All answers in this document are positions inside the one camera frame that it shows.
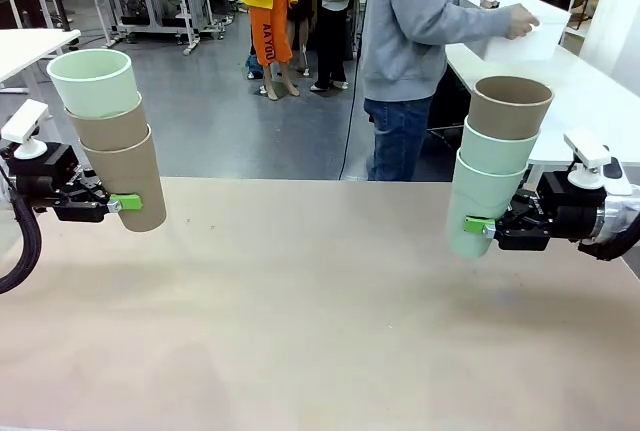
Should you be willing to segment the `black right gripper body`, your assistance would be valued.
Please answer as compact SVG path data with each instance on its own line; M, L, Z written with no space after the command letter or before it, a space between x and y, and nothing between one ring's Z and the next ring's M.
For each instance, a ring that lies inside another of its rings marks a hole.
M505 251L543 251L552 239L590 238L601 224L606 197L603 188L574 186L566 171L545 172L535 190L517 190L495 221L494 239Z

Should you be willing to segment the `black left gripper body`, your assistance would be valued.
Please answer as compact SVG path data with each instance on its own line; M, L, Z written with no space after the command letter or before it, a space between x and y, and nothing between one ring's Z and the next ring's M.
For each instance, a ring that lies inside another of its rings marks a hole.
M110 195L96 172L80 164L72 146L48 142L35 158L17 157L18 146L1 150L9 180L19 197L36 212L51 208L66 222L98 223L110 213Z

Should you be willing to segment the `person's right hand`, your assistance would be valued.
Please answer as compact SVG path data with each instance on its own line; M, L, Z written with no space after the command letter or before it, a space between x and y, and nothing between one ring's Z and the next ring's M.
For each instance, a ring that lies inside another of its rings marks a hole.
M515 40L522 38L540 25L540 21L521 4L511 5L508 7L508 10L510 14L510 24L505 34L506 39Z

